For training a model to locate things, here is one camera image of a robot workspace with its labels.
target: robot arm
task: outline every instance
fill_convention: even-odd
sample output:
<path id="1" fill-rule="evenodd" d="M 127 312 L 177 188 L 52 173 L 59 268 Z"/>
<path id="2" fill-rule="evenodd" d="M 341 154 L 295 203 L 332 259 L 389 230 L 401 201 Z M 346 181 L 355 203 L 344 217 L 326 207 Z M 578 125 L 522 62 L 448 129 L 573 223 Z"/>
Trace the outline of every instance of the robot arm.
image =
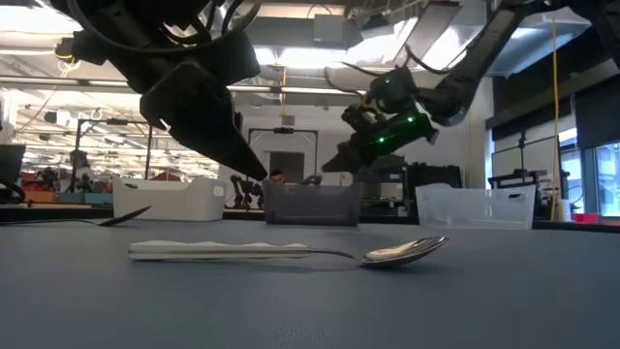
<path id="1" fill-rule="evenodd" d="M 350 106 L 344 112 L 343 120 L 356 132 L 348 141 L 338 144 L 337 155 L 323 166 L 323 171 L 355 173 L 372 164 L 377 157 L 420 138 L 434 143 L 439 131 L 433 128 L 430 120 L 452 126 L 464 119 L 482 77 L 519 23 L 526 16 L 565 6 L 593 22 L 614 59 L 620 63 L 620 49 L 616 48 L 620 47 L 620 20 L 616 19 L 620 17 L 620 1 L 504 0 L 469 45 L 466 57 L 450 69 L 435 88 L 417 87 L 406 64 L 374 79 L 364 103 Z M 419 63 L 411 53 L 410 58 Z M 395 116 L 387 118 L 378 114 L 368 107 L 373 102 L 379 111 Z M 428 112 L 430 120 L 418 105 Z"/>
<path id="2" fill-rule="evenodd" d="M 210 3 L 209 21 L 199 13 Z M 102 65 L 109 61 L 129 86 L 142 94 L 140 113 L 154 127 L 168 129 L 181 144 L 256 179 L 263 165 L 234 124 L 233 98 L 227 85 L 260 72 L 254 48 L 243 29 L 260 3 L 222 36 L 209 34 L 222 0 L 52 0 L 54 8 L 83 28 L 71 46 L 75 59 Z M 231 6 L 241 3 L 237 0 Z M 193 27 L 197 34 L 178 37 L 169 27 Z"/>
<path id="3" fill-rule="evenodd" d="M 140 112 L 151 125 L 168 129 L 181 144 L 261 180 L 266 171 L 235 126 L 233 98 L 226 88 L 260 71 L 243 32 L 258 13 L 260 1 L 228 30 L 241 2 L 232 3 L 222 36 L 212 39 L 213 14 L 223 0 L 51 0 L 53 7 L 84 29 L 75 33 L 71 55 L 99 65 L 111 62 L 142 94 Z M 204 25 L 198 15 L 209 4 Z M 483 75 L 521 20 L 565 6 L 592 21 L 620 63 L 620 0 L 503 0 L 468 47 L 467 56 L 435 88 L 417 87 L 406 65 L 377 77 L 365 103 L 350 106 L 343 114 L 356 132 L 338 145 L 338 154 L 324 171 L 354 173 L 419 138 L 434 143 L 438 131 L 430 120 L 446 126 L 463 120 Z M 178 37 L 170 26 L 183 30 L 191 26 L 196 34 Z M 371 102 L 380 112 L 368 107 Z"/>

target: white plastic bin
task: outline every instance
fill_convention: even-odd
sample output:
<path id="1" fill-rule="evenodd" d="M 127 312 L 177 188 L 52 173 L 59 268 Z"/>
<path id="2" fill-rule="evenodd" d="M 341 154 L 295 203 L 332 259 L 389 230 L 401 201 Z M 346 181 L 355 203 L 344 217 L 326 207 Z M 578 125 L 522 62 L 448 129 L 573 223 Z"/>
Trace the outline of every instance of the white plastic bin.
<path id="1" fill-rule="evenodd" d="M 466 229 L 532 229 L 536 187 L 453 189 L 418 187 L 419 224 Z"/>
<path id="2" fill-rule="evenodd" d="M 158 180 L 136 180 L 114 176 L 114 217 L 151 206 L 137 219 L 212 221 L 222 219 L 226 200 L 226 183 L 205 177 L 191 183 Z"/>

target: clear plastic bin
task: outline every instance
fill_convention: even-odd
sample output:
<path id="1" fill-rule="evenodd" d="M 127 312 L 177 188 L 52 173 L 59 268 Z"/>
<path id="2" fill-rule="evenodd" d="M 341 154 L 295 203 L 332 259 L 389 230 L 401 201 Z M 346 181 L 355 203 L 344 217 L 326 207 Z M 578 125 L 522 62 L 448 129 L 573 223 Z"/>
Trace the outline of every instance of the clear plastic bin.
<path id="1" fill-rule="evenodd" d="M 362 185 L 280 185 L 263 182 L 264 221 L 271 224 L 355 226 Z"/>
<path id="2" fill-rule="evenodd" d="M 418 187 L 419 224 L 467 229 L 532 229 L 536 187 L 453 189 Z"/>

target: spoon handle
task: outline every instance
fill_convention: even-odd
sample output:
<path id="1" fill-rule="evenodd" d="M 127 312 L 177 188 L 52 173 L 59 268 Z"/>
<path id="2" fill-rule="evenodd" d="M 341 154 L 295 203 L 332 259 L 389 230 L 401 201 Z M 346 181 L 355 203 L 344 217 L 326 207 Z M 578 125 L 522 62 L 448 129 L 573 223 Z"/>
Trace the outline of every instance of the spoon handle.
<path id="1" fill-rule="evenodd" d="M 293 243 L 272 245 L 264 242 L 229 245 L 218 242 L 183 243 L 175 241 L 146 241 L 129 246 L 133 260 L 188 260 L 240 258 L 306 258 L 312 253 L 308 246 Z"/>

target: pole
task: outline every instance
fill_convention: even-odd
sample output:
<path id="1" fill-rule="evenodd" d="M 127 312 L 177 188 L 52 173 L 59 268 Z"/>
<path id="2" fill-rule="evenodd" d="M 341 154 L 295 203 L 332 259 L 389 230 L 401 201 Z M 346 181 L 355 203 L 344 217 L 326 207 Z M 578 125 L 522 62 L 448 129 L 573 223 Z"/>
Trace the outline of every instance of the pole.
<path id="1" fill-rule="evenodd" d="M 314 132 L 314 138 L 314 175 L 317 175 L 319 172 L 319 169 L 317 169 L 317 166 L 319 166 L 319 131 Z"/>
<path id="2" fill-rule="evenodd" d="M 148 142 L 146 144 L 146 167 L 144 170 L 144 179 L 148 180 L 148 173 L 151 167 L 151 144 L 153 142 L 153 126 L 148 126 Z"/>
<path id="3" fill-rule="evenodd" d="M 74 150 L 74 161 L 72 161 L 71 166 L 71 184 L 69 185 L 69 192 L 74 193 L 76 191 L 76 176 L 78 175 L 78 166 L 76 161 L 78 159 L 78 151 L 79 151 L 79 139 L 81 138 L 81 125 L 84 123 L 84 120 L 77 120 L 77 131 L 76 131 L 76 149 Z"/>

